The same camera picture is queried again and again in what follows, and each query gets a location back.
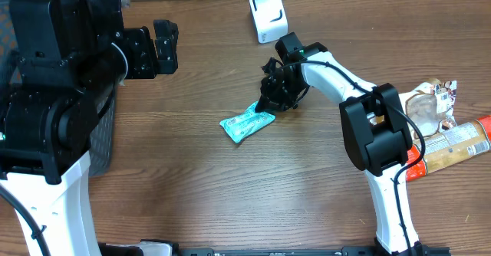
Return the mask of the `orange pasta package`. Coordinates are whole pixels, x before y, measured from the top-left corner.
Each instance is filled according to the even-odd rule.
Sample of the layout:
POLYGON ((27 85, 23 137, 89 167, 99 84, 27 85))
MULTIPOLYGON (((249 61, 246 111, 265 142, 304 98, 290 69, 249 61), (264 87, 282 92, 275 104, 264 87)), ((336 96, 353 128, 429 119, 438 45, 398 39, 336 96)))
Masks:
POLYGON ((490 116, 424 139, 424 158, 406 173, 408 182, 490 151, 490 116))

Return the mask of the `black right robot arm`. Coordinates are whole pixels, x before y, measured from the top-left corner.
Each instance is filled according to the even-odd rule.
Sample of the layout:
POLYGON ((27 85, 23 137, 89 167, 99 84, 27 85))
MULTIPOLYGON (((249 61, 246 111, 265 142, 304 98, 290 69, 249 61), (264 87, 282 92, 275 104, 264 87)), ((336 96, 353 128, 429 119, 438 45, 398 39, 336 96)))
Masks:
POLYGON ((412 133, 419 130, 403 111, 391 84, 376 85, 342 67, 316 42, 303 45, 293 32, 275 44, 277 58, 263 66, 261 96, 236 117, 220 121, 235 142, 295 109, 310 88, 339 107, 344 147, 352 164, 364 172, 377 220, 377 255, 427 255, 416 233, 408 203, 406 171, 412 133))

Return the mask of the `teal snack bar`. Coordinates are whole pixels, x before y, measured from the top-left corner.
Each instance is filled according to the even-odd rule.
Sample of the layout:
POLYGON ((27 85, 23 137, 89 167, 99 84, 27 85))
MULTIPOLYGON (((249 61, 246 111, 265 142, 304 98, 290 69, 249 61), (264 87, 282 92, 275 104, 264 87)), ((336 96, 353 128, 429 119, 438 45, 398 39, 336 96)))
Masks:
POLYGON ((245 138, 268 126, 275 120, 275 115, 267 112, 256 113, 258 101, 251 104, 244 113, 224 119, 219 125, 234 143, 241 143, 245 138))

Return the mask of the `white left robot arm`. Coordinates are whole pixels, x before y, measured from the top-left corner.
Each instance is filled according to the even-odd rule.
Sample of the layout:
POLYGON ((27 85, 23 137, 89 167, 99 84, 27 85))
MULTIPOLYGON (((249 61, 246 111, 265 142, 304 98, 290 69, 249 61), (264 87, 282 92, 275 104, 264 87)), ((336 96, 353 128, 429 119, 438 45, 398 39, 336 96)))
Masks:
POLYGON ((16 47, 1 66, 1 196, 32 255, 173 256, 176 244, 97 240, 91 135, 112 137, 117 87, 178 67, 178 27, 126 28, 122 0, 8 0, 16 47))

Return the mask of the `clear brown snack bag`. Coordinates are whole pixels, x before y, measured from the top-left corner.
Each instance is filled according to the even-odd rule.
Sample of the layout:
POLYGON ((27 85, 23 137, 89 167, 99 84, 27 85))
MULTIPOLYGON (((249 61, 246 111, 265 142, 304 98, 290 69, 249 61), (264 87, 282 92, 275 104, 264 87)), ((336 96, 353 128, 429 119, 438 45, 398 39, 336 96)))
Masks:
POLYGON ((453 115, 456 92, 456 80, 430 78, 399 96, 404 113, 428 137, 457 126, 453 115))

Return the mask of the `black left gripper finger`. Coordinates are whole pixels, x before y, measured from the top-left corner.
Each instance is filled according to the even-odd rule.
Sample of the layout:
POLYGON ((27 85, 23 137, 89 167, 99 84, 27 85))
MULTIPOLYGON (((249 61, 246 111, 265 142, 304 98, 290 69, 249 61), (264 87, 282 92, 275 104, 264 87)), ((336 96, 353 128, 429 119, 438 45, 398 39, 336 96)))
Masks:
POLYGON ((162 48, 165 44, 168 44, 173 49, 176 49, 179 36, 178 25, 169 20, 154 20, 153 26, 157 48, 162 48))
POLYGON ((172 43, 157 43, 159 74, 174 74, 178 68, 176 46, 172 43))

